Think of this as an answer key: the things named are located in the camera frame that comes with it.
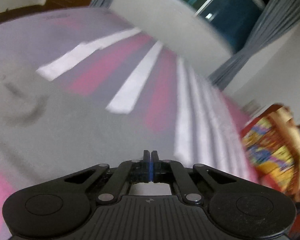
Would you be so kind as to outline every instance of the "ribbed black surface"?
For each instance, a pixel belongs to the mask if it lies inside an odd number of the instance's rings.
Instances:
[[[176,196],[124,196],[115,205],[99,207],[77,231],[54,239],[238,240],[216,228],[200,207],[184,205]]]

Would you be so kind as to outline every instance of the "window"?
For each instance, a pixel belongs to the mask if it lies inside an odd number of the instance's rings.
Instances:
[[[183,0],[196,14],[211,23],[229,42],[234,52],[245,44],[269,0]]]

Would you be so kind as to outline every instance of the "striped bedding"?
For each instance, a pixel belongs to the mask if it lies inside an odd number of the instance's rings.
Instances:
[[[221,93],[111,11],[0,25],[0,206],[20,188],[144,149],[254,179]]]

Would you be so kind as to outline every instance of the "bed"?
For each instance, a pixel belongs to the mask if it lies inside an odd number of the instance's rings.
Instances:
[[[9,194],[144,149],[256,181],[239,136],[248,119],[186,60],[107,9],[3,23],[0,239],[9,237]]]

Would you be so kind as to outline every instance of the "metal screw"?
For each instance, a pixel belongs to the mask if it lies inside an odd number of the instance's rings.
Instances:
[[[98,196],[98,199],[101,201],[110,201],[114,199],[112,194],[104,193]]]
[[[199,194],[191,193],[186,195],[186,199],[189,201],[197,202],[201,199],[201,196]]]

